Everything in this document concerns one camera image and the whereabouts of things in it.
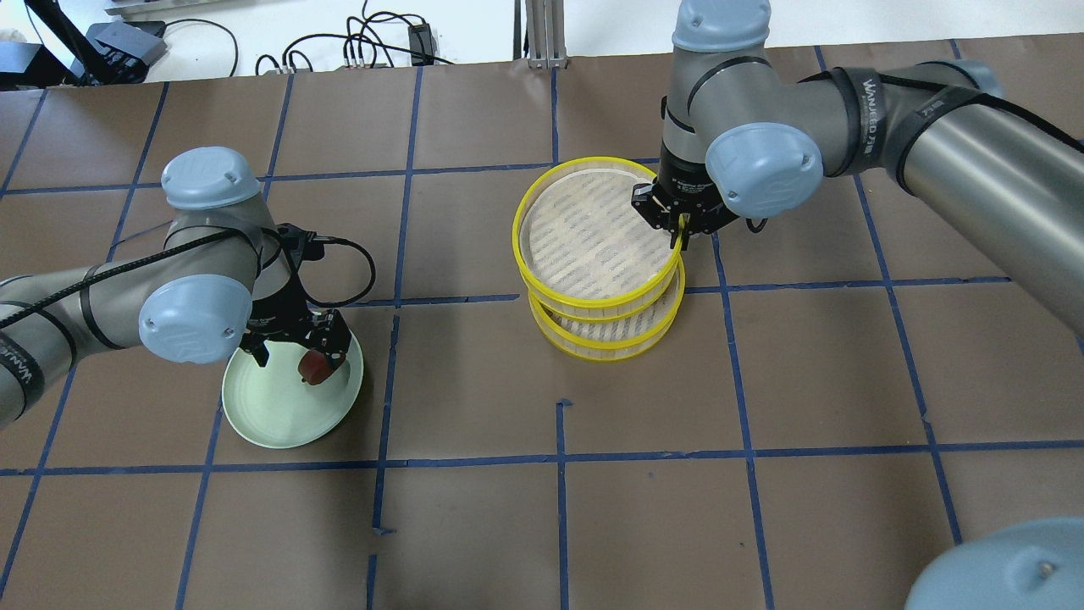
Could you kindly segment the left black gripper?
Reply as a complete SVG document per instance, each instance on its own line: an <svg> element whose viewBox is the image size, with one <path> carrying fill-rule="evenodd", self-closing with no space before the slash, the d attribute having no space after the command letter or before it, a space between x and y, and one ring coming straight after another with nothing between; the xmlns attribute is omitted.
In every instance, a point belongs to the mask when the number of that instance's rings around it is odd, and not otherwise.
<svg viewBox="0 0 1084 610"><path fill-rule="evenodd" d="M351 332L338 310L344 303L313 300L305 289L299 268L308 260L323 259L327 246L348 246L349 241L321 236L292 224L264 229L263 233L274 241L276 260L286 267L286 280L276 291L251 304L240 350L262 368L270 359L267 342L294 343L302 348L301 356L308 350L322 352L337 372L347 363L351 345Z"/></svg>

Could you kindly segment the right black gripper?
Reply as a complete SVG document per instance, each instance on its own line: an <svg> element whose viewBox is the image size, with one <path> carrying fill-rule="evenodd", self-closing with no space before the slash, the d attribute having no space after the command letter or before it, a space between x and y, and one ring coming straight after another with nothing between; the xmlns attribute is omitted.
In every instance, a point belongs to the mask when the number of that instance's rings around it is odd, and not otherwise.
<svg viewBox="0 0 1084 610"><path fill-rule="evenodd" d="M666 186L661 177L654 178L650 184L636 184L631 190L630 203L648 228L675 236L678 252L688 251L693 233L715 233L740 220L711 181L698 184L697 192L670 193Z"/></svg>

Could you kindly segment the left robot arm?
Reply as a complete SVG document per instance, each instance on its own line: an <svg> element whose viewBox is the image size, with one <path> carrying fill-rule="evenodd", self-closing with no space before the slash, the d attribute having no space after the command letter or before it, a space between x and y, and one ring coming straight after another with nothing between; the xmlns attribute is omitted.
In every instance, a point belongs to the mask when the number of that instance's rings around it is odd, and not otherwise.
<svg viewBox="0 0 1084 610"><path fill-rule="evenodd" d="M175 220L159 254L3 282L3 425L86 356L139 345L168 362L241 352L264 367L268 343L293 343L306 385L360 381L340 304L318 304L299 274L330 238L275 224L251 166L228 147L182 152L160 185Z"/></svg>

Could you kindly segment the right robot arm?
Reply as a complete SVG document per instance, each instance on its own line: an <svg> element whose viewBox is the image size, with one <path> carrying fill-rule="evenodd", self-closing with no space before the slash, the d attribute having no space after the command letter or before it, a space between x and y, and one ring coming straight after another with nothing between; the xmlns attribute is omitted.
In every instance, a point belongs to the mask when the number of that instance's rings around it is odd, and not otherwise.
<svg viewBox="0 0 1084 610"><path fill-rule="evenodd" d="M825 178L883 169L1081 333L1081 143L1004 98L986 65L835 67L786 85L766 1L683 1L661 167L631 205L673 246L805 203Z"/></svg>

